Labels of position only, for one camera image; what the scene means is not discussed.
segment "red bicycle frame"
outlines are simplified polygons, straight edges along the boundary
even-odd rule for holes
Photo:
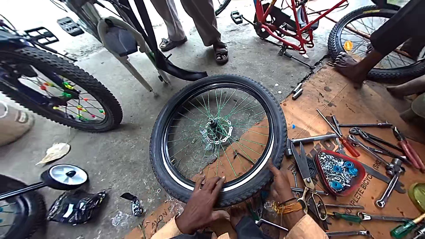
[[[272,2],[270,3],[269,7],[266,10],[266,12],[264,12],[263,6],[261,4],[261,0],[254,0],[254,2],[255,2],[255,14],[257,15],[258,22],[261,23],[261,28],[263,28],[265,31],[267,31],[272,37],[281,41],[284,46],[292,47],[294,50],[299,51],[300,54],[306,53],[304,45],[307,45],[307,47],[309,47],[309,48],[314,46],[313,30],[311,29],[311,26],[313,24],[315,24],[318,20],[320,20],[321,18],[326,16],[329,12],[333,11],[335,8],[339,7],[341,4],[343,4],[344,2],[347,2],[347,1],[348,0],[341,0],[335,6],[333,6],[332,8],[330,8],[329,10],[327,10],[326,12],[324,12],[318,18],[314,19],[311,22],[309,22],[309,20],[307,18],[307,12],[306,12],[305,5],[304,4],[301,5],[301,11],[303,12],[303,15],[306,17],[305,22],[306,22],[307,25],[304,26],[303,28],[300,28],[300,24],[299,24],[299,20],[298,20],[298,16],[297,16],[295,0],[291,0],[292,10],[294,12],[294,18],[295,18],[295,25],[296,25],[296,30],[297,30],[296,33],[293,34],[293,33],[290,33],[286,30],[283,30],[280,27],[276,27],[275,25],[272,25],[270,23],[266,23],[266,18],[270,14],[272,7],[275,5],[276,0],[272,0]],[[293,44],[291,42],[288,42],[285,39],[276,35],[274,33],[274,31],[279,31],[283,35],[293,37],[293,38],[297,39],[300,42],[300,44],[296,45],[296,44]],[[302,33],[305,33],[305,32],[308,33],[307,38],[303,38],[303,36],[302,36]]]

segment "human hand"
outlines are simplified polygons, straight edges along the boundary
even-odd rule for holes
[[[192,196],[184,207],[183,213],[176,218],[176,225],[184,234],[193,234],[219,218],[230,220],[226,211],[213,211],[225,177],[208,179],[201,188],[204,179],[205,175],[196,181]]]
[[[272,163],[269,163],[269,169],[274,175],[273,183],[270,188],[270,193],[273,199],[278,203],[282,203],[293,198],[294,195],[292,194],[288,177],[286,177],[286,175],[277,169]]]

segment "red tray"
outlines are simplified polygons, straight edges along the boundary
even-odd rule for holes
[[[354,164],[354,167],[357,168],[357,176],[351,179],[351,187],[349,187],[345,190],[342,190],[340,192],[336,192],[329,185],[328,181],[326,180],[325,173],[323,172],[322,166],[320,165],[320,160],[319,160],[319,157],[318,157],[318,155],[322,152],[326,153],[326,154],[330,154],[330,155],[332,155],[336,158],[342,159],[344,161],[350,161]],[[329,192],[332,193],[335,196],[347,196],[350,193],[352,193],[353,191],[357,190],[359,188],[360,184],[362,183],[363,178],[366,175],[365,168],[363,167],[363,165],[360,162],[358,162],[357,160],[352,159],[350,157],[347,157],[345,155],[334,152],[334,151],[321,150],[316,154],[316,156],[314,158],[315,158],[314,161],[316,163],[317,171],[319,172],[319,176],[320,176],[322,183],[326,186],[326,188],[329,190]]]

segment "concrete floor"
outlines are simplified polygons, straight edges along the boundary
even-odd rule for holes
[[[314,9],[326,8],[324,4],[331,5],[333,2],[336,1],[321,1]],[[193,22],[183,11],[179,1],[176,4],[189,38],[183,46],[170,51],[173,54],[170,59],[177,66],[207,71],[209,75],[239,74],[250,77],[267,87],[279,102],[309,74],[307,67],[278,56],[279,48],[259,39],[250,24],[235,25],[232,22],[229,15],[235,9],[248,19],[253,18],[252,1],[234,0],[217,18],[222,40],[229,46],[230,60],[224,66],[215,63],[212,47],[203,46]],[[359,6],[371,4],[367,0],[352,2],[348,8],[329,16],[338,20]],[[166,37],[165,25],[155,11],[150,12],[156,38]],[[327,38],[332,27],[333,23],[329,20],[320,21],[319,29],[314,32],[316,45],[307,50],[310,58],[303,58],[304,60],[314,64],[326,55]],[[57,49],[79,57],[81,60],[76,64],[101,81],[117,97],[124,112],[121,126],[114,131],[92,134],[36,115],[35,126],[25,136],[0,148],[0,173],[26,183],[37,182],[41,172],[48,168],[35,166],[44,157],[46,149],[55,142],[69,143],[71,151],[56,163],[69,163],[84,168],[90,176],[90,183],[85,189],[93,193],[106,189],[108,199],[103,202],[96,218],[89,223],[73,227],[49,222],[45,231],[37,233],[37,238],[121,238],[143,220],[131,216],[130,202],[119,198],[122,193],[137,195],[148,212],[169,198],[164,190],[160,191],[161,187],[151,170],[150,133],[167,100],[189,82],[170,77],[173,82],[171,89],[158,80],[155,68],[144,54],[131,55],[130,61],[159,94],[159,97],[154,97],[108,51],[100,48],[92,36],[86,33],[71,40],[69,38],[70,36],[66,36],[66,41],[71,44],[57,45]],[[81,54],[79,50],[84,48],[83,45],[88,48]],[[44,195],[47,207],[62,193],[49,188],[43,188],[39,192]]]

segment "blue plastic part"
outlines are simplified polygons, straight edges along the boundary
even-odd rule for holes
[[[348,173],[352,176],[357,176],[358,170],[356,168],[349,168]]]
[[[331,188],[335,189],[335,190],[339,190],[339,189],[343,189],[344,187],[336,181],[332,181],[331,182]]]
[[[334,172],[335,173],[339,173],[339,172],[341,172],[343,169],[340,167],[340,166],[338,166],[338,165],[335,165],[335,166],[333,166],[333,168],[332,168],[333,170],[334,170]]]
[[[346,166],[347,168],[354,168],[354,163],[350,161],[345,161],[344,166]]]

